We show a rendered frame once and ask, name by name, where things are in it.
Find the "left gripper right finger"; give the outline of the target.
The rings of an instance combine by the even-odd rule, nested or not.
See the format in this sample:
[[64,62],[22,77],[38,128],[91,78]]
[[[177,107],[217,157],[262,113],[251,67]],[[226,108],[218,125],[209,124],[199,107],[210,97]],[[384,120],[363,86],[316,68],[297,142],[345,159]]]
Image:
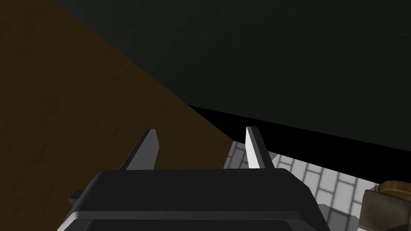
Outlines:
[[275,169],[259,129],[246,127],[245,148],[248,168]]

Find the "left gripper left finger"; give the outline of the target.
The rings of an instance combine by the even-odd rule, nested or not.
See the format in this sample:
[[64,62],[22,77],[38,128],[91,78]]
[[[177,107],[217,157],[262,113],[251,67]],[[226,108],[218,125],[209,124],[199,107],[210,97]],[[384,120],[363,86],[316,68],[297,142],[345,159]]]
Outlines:
[[138,139],[119,170],[152,170],[158,151],[159,142],[156,130],[147,129]]

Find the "brown rounded object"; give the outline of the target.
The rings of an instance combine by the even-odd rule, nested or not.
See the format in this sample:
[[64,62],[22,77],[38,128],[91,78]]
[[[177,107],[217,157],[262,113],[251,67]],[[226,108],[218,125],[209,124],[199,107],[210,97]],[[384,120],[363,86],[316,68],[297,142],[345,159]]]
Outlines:
[[411,183],[391,180],[365,190],[358,226],[365,231],[411,231]]

